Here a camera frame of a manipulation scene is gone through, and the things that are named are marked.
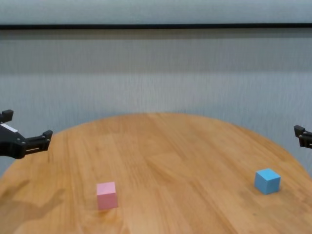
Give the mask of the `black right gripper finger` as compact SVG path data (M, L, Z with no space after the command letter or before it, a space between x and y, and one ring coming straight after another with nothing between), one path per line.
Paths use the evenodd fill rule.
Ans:
M306 131L305 128L299 125L294 126L294 134L299 140L300 147L311 148L312 147L312 133Z

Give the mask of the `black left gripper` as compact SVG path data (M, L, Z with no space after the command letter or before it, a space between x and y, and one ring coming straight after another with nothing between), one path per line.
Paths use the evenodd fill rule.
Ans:
M13 118L13 110L5 110L0 114L0 122L9 122ZM0 155L14 159L22 159L25 155L47 151L52 130L43 132L40 136L23 137L16 129L7 124L0 124Z

